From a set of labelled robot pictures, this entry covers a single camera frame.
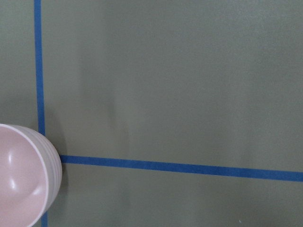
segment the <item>gray floor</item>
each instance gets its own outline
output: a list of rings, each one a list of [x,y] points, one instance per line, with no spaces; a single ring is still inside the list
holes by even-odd
[[[37,130],[33,3],[0,3],[0,122]],[[302,11],[43,1],[47,138],[63,155],[302,172]],[[303,224],[302,183],[63,168],[50,227]]]

